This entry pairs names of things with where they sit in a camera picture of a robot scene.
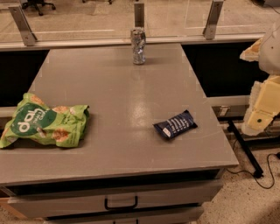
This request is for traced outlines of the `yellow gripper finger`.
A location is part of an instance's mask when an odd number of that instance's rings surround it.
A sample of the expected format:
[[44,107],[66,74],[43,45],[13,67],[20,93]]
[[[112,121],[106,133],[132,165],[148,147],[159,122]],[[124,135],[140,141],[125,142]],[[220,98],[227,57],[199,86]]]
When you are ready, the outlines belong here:
[[262,38],[259,38],[253,45],[244,50],[240,55],[240,59],[249,62],[258,61],[262,40]]
[[256,136],[280,113],[280,76],[270,75],[264,82],[255,81],[248,103],[241,131]]

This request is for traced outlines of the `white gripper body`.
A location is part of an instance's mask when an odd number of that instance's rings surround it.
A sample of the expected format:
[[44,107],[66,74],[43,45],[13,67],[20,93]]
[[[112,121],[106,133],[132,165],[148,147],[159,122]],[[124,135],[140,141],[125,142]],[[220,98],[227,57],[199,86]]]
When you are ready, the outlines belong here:
[[280,74],[280,22],[275,22],[262,38],[259,67],[268,74]]

